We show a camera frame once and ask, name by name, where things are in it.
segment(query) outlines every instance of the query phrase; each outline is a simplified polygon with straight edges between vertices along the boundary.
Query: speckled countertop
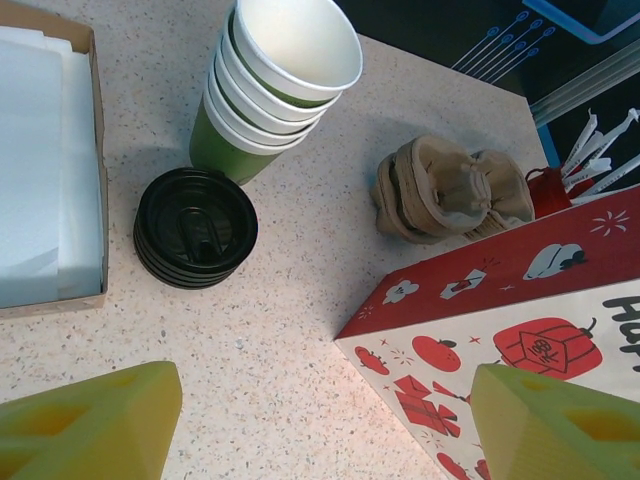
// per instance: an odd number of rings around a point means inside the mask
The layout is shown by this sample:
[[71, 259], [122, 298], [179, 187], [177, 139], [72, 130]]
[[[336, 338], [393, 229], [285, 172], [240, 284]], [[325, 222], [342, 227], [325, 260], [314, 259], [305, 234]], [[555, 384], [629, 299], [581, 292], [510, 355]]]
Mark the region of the speckled countertop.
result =
[[464, 243], [379, 235], [368, 197], [378, 162], [431, 132], [541, 165], [526, 101], [363, 38], [361, 81], [245, 187], [261, 226], [251, 257], [223, 284], [185, 292], [147, 274], [131, 230], [145, 186], [188, 163], [230, 0], [27, 3], [96, 31], [110, 284], [101, 310], [0, 323], [0, 400], [170, 359], [184, 405], [166, 479], [441, 478], [332, 339], [385, 273]]

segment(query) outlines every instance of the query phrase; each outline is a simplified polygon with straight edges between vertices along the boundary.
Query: paper cup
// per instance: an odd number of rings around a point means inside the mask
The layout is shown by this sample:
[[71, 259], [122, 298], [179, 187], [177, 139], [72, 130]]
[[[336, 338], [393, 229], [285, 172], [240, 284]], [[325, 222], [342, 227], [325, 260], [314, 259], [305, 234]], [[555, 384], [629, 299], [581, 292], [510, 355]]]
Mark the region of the paper cup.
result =
[[205, 84], [189, 144], [189, 156], [194, 167], [222, 172], [238, 185], [243, 185], [282, 152], [304, 140], [300, 137], [289, 145], [277, 147], [247, 140], [216, 112], [208, 90]]
[[231, 29], [233, 25], [233, 15], [230, 15], [225, 23], [222, 36], [222, 59], [235, 83], [240, 89], [253, 100], [265, 112], [274, 117], [287, 121], [300, 121], [317, 119], [333, 106], [340, 98], [341, 93], [333, 97], [328, 103], [319, 107], [301, 108], [290, 105], [279, 99], [267, 90], [244, 66], [237, 52], [231, 43]]
[[362, 74], [358, 36], [331, 0], [238, 0], [232, 40], [252, 74], [299, 107], [328, 102]]
[[309, 133], [320, 121], [321, 115], [317, 118], [289, 122], [261, 109], [233, 80], [223, 58], [221, 43], [218, 43], [214, 62], [215, 78], [218, 80], [224, 99], [240, 117], [253, 126], [269, 133], [290, 136], [292, 138], [289, 141], [293, 141], [297, 136]]

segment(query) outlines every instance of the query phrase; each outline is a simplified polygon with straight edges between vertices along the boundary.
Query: gift box illustration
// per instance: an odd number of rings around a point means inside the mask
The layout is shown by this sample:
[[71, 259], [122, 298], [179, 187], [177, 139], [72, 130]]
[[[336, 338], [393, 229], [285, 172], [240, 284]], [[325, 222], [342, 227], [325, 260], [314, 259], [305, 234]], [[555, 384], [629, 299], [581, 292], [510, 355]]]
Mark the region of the gift box illustration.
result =
[[336, 344], [451, 479], [486, 480], [480, 364], [640, 401], [640, 188], [387, 275]]

